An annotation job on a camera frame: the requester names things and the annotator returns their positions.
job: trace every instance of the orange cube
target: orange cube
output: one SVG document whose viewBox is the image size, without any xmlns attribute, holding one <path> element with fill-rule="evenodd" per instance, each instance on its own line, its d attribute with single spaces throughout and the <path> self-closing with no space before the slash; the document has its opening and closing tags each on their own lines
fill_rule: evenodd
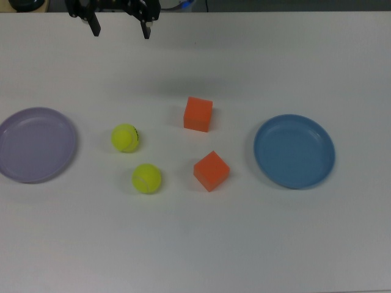
<svg viewBox="0 0 391 293">
<path fill-rule="evenodd" d="M 208 132 L 210 119 L 212 117 L 212 106 L 212 101 L 190 96 L 183 116 L 184 127 Z"/>
<path fill-rule="evenodd" d="M 228 178 L 230 167 L 214 152 L 194 165 L 194 176 L 211 192 Z"/>
</svg>

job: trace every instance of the ball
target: ball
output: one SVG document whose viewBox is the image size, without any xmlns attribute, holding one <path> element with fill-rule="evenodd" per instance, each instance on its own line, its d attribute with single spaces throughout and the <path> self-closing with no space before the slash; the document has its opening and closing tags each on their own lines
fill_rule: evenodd
<svg viewBox="0 0 391 293">
<path fill-rule="evenodd" d="M 117 150 L 130 153 L 139 144 L 139 134 L 133 125 L 120 124 L 111 132 L 111 143 Z"/>
<path fill-rule="evenodd" d="M 139 192 L 152 194 L 161 184 L 160 170 L 152 164 L 142 164 L 134 170 L 132 183 Z"/>
</svg>

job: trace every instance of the purple plate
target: purple plate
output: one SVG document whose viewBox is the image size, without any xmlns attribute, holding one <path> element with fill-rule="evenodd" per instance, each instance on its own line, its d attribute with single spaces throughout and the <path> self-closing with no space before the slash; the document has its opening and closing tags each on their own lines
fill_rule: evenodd
<svg viewBox="0 0 391 293">
<path fill-rule="evenodd" d="M 23 183 L 46 181 L 76 149 L 76 131 L 60 112 L 43 107 L 13 114 L 0 125 L 0 173 Z"/>
</svg>

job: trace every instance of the plate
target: plate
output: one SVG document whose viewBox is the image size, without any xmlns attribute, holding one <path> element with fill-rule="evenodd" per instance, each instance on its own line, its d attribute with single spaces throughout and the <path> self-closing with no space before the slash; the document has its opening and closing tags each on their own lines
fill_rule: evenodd
<svg viewBox="0 0 391 293">
<path fill-rule="evenodd" d="M 0 173 L 22 183 L 51 179 L 70 162 L 76 131 L 60 112 L 35 107 L 0 125 Z"/>
<path fill-rule="evenodd" d="M 292 189 L 319 184 L 335 162 L 329 134 L 313 120 L 291 114 L 276 116 L 261 126 L 254 155 L 271 180 Z"/>
</svg>

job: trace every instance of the cube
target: cube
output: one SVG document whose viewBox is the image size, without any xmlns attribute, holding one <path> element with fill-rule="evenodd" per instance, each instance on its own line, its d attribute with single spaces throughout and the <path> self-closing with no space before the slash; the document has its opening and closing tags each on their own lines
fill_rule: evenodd
<svg viewBox="0 0 391 293">
<path fill-rule="evenodd" d="M 183 126 L 188 129 L 208 132 L 212 107 L 212 101 L 190 96 L 183 116 Z"/>
<path fill-rule="evenodd" d="M 194 176 L 211 192 L 228 178 L 230 167 L 212 151 L 194 165 Z"/>
</svg>

